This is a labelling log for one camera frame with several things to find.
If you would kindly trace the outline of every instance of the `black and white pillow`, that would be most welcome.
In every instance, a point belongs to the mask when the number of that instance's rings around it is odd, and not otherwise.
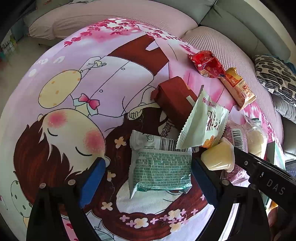
[[[267,56],[255,56],[258,81],[272,94],[296,106],[296,76],[280,60]]]

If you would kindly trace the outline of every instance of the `floor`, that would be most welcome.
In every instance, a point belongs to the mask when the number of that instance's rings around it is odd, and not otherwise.
[[[7,61],[0,62],[0,114],[22,77],[49,48],[23,37],[18,41],[16,50],[7,57]]]

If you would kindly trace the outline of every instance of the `pink bedsheet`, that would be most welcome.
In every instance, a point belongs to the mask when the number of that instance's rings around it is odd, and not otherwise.
[[[106,172],[84,211],[102,240],[198,237],[213,207],[193,177],[187,194],[136,192],[129,199],[132,130],[178,137],[174,124],[150,100],[151,91],[175,76],[196,94],[204,85],[213,101],[230,110],[229,118],[238,124],[244,123],[244,114],[259,118],[268,140],[279,144],[256,103],[238,111],[219,79],[196,71],[188,54],[198,51],[147,24],[113,18],[77,31],[34,63],[0,120],[0,193],[8,208],[0,206],[0,211],[20,241],[39,184],[62,185],[98,157],[105,160]],[[71,241],[77,241],[61,212]]]

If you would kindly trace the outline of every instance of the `cartoon hand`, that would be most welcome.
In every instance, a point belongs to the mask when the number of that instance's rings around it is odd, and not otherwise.
[[[95,63],[98,67],[102,67],[102,66],[105,66],[105,65],[106,65],[106,63],[102,63],[100,60],[96,60],[94,63]]]
[[[137,118],[139,118],[142,115],[143,112],[143,107],[142,106],[137,106],[135,108],[133,108],[129,113],[128,113],[128,119],[131,120],[135,120]]]

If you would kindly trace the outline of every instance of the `blue gripper pad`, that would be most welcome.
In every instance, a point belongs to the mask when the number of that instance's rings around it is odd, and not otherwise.
[[[216,208],[219,203],[217,189],[197,159],[192,160],[192,174],[207,199],[207,202]]]

